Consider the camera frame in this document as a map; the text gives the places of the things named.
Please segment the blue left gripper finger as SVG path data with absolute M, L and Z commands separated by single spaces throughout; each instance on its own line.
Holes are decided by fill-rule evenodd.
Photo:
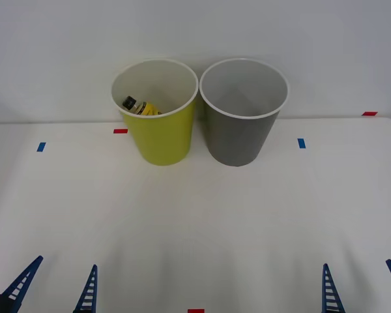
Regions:
M 33 278 L 43 261 L 42 256 L 33 260 L 21 274 L 0 294 L 0 313 L 17 313 Z
M 98 267 L 93 265 L 73 313 L 96 313 Z

